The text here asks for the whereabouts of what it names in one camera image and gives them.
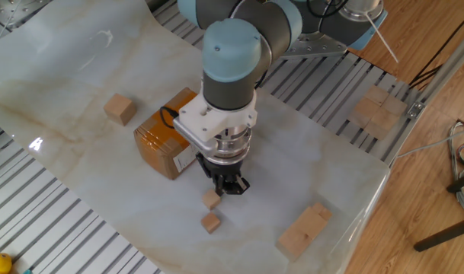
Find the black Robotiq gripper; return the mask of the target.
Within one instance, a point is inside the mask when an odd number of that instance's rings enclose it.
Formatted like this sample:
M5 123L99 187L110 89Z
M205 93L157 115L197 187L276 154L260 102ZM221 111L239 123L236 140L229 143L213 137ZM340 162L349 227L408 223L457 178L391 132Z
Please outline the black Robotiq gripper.
M250 183L241 174L243 161L230 165L214 164L202 154L196 154L196 159L205 175L213 180L218 196L222 196L224 192L228 195L241 195L250 187Z

